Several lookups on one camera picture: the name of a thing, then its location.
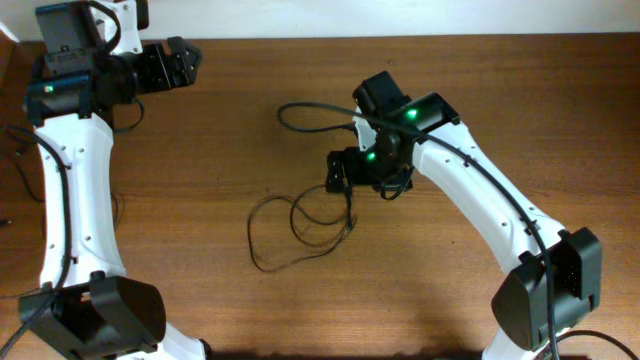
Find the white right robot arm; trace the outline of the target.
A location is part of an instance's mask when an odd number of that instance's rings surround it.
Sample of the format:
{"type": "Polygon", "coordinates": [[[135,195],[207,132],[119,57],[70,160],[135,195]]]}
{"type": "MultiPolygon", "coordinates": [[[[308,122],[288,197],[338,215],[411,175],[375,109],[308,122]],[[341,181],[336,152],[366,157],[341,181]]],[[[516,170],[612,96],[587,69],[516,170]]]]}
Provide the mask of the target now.
{"type": "Polygon", "coordinates": [[[353,92],[356,147],[328,156],[326,187],[370,186],[385,200],[430,179],[491,249],[506,278],[491,301],[499,324],[485,359],[549,359],[552,347],[600,304],[602,245],[568,231],[486,157],[437,93],[416,100],[383,71],[353,92]]]}

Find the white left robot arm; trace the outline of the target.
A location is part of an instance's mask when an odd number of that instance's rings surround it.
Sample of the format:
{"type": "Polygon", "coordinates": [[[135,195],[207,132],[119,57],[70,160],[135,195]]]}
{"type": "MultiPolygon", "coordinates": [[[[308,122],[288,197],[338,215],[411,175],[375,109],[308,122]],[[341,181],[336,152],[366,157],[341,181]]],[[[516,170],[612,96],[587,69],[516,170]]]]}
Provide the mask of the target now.
{"type": "Polygon", "coordinates": [[[118,105],[196,81],[200,50],[180,37],[143,44],[145,1],[69,1],[35,11],[46,50],[24,108],[45,187],[37,293],[19,298],[20,332],[67,359],[209,359],[166,318],[159,290],[128,277],[115,238],[110,161],[118,105]]]}

